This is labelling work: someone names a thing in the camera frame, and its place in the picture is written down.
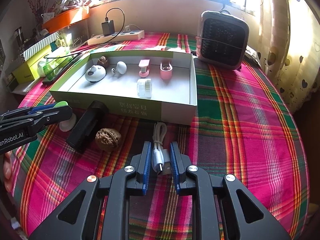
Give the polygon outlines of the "person's left hand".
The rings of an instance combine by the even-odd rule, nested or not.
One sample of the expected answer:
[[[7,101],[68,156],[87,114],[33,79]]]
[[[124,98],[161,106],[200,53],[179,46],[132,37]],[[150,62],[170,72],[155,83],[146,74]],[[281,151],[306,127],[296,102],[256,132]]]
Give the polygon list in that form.
[[[3,157],[3,174],[4,174],[4,186],[7,192],[12,190],[12,161],[11,161],[12,151],[4,154]]]

